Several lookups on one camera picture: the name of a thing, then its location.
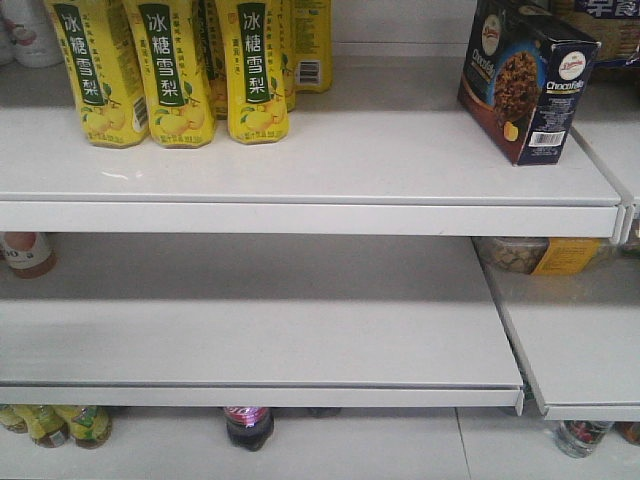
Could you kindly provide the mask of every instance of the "cookie box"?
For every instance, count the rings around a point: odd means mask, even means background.
[[[555,164],[598,49],[539,6],[478,0],[458,99],[512,164]]]
[[[617,255],[599,238],[475,237],[473,243],[483,263],[527,275],[574,275]]]

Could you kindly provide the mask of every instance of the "dark bottle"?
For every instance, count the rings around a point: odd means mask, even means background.
[[[224,407],[227,434],[231,443],[256,452],[273,433],[273,413],[269,407]]]

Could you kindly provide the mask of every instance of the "soda bottle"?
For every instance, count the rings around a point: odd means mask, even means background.
[[[273,413],[269,407],[224,407],[227,434],[231,443],[256,452],[273,433]]]
[[[69,427],[69,434],[81,448],[103,445],[111,435],[111,417],[96,405],[54,405],[54,411]]]
[[[627,442],[640,445],[640,422],[618,422],[616,429]]]
[[[56,254],[44,233],[0,232],[0,249],[9,268],[20,278],[39,277],[56,264]]]
[[[314,418],[335,417],[342,411],[340,407],[309,407],[307,413]]]
[[[555,442],[560,450],[573,458],[584,458],[593,453],[614,422],[587,422],[565,420],[556,429]]]
[[[55,448],[69,438],[69,427],[50,405],[12,405],[13,411],[27,424],[27,431],[40,447]]]
[[[14,433],[27,433],[27,424],[15,414],[11,405],[0,403],[0,424]]]

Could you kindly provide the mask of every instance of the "food container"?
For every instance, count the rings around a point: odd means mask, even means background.
[[[640,0],[551,0],[551,12],[602,44],[596,67],[640,60]]]
[[[475,237],[484,263],[527,275],[574,275],[608,263],[616,247],[593,238]]]

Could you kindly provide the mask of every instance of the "yellow label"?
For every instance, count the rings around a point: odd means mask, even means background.
[[[333,82],[331,0],[292,1],[296,89],[324,92]]]
[[[214,0],[199,0],[204,8],[204,29],[206,32],[205,59],[207,76],[211,86],[212,111],[217,118],[227,118],[227,73],[224,64],[224,45],[218,19],[218,9]]]
[[[144,89],[120,0],[45,0],[89,142],[124,148],[148,134]]]
[[[213,139],[197,0],[124,0],[138,52],[151,136],[197,148]]]
[[[289,131],[289,117],[272,0],[216,0],[216,6],[227,66],[229,134],[245,144],[277,142]]]
[[[581,272],[600,247],[597,238],[550,238],[549,248],[532,275],[574,275]]]
[[[296,108],[295,45],[293,40],[293,0],[274,0],[278,9],[282,77],[287,111]]]

